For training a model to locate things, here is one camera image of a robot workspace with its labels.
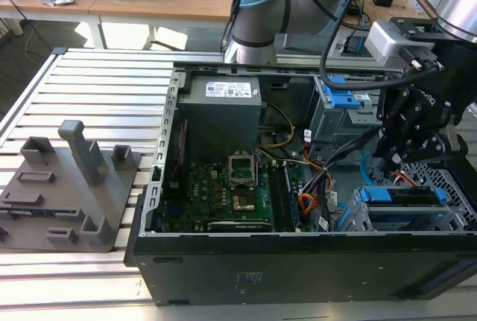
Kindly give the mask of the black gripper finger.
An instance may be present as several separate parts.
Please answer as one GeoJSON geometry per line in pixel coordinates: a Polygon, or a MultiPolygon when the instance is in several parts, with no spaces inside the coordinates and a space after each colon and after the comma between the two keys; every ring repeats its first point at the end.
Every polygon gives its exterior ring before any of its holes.
{"type": "Polygon", "coordinates": [[[467,153],[467,143],[456,127],[443,127],[436,131],[416,132],[391,154],[391,161],[395,165],[442,162],[466,156],[467,153]]]}
{"type": "Polygon", "coordinates": [[[381,171],[392,171],[400,163],[399,153],[409,130],[406,114],[410,97],[409,88],[383,89],[379,96],[377,118],[382,126],[374,156],[380,159],[381,171]]]}

